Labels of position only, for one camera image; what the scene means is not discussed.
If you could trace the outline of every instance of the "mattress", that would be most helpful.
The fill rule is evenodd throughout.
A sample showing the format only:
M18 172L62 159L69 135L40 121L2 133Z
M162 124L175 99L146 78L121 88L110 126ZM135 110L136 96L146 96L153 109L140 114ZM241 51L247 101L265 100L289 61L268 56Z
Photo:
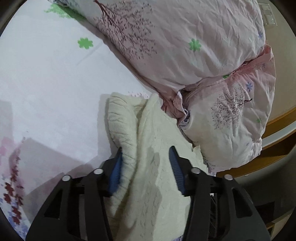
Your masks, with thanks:
M116 153L110 94L155 91L96 28L47 0L20 7L0 53L0 207L24 239L63 175L86 175Z

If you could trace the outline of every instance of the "wooden furniture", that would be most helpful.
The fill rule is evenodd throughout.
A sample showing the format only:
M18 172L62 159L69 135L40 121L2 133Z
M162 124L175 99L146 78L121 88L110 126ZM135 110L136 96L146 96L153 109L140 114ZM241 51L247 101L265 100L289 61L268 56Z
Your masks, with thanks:
M269 0L258 0L258 2L270 4L278 24L265 29L276 66L274 102L262 136L263 150L260 156L241 167L219 172L218 177L225 174L231 174L233 177L249 175L286 157L296 145L296 37L284 16ZM290 24L293 20L296 24L295 17L286 17Z

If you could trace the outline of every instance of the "silver screw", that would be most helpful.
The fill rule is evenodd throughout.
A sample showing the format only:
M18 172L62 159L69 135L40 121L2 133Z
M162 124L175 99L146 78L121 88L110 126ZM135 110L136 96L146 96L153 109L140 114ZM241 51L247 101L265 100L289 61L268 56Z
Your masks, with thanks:
M233 180L233 177L232 177L230 174L226 174L226 175L224 176L224 178L225 178L226 180L228 180L228 181Z
M194 173L194 174L200 174L200 169L197 168L197 167L194 167L191 169L191 172Z
M102 174L103 172L104 171L101 168L97 168L97 169L94 170L94 174L96 174L96 175Z
M67 181L69 181L70 179L71 179L71 177L70 177L69 175L65 175L65 176L62 177L62 180L63 180L64 182L67 182Z

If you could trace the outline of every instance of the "wooden shelf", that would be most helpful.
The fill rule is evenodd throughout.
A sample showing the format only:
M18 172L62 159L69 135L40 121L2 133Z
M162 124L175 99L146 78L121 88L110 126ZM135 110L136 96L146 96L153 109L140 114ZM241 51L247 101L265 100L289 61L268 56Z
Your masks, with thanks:
M261 151L261 154L258 157L249 163L238 168L232 168L230 170L218 172L217 177L222 177L225 174L230 174L233 177L240 177L260 170L287 156L295 145L296 132L283 139L281 142L264 149Z

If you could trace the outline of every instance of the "folded garment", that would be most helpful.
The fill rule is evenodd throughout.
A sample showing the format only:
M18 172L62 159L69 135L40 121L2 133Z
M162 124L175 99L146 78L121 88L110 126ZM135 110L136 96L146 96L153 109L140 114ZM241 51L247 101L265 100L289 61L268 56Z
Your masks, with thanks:
M113 236L118 241L171 241L186 225L190 198L178 191L168 150L207 172L199 147L192 147L176 119L160 109L159 97L149 100L114 93L109 99L112 139L123 148L118 191L106 201Z
M86 17L168 102L202 78L233 72L265 46L256 0L50 1Z
M184 133L200 145L211 172L239 167L262 150L275 85L270 46L230 76L205 78L185 90Z

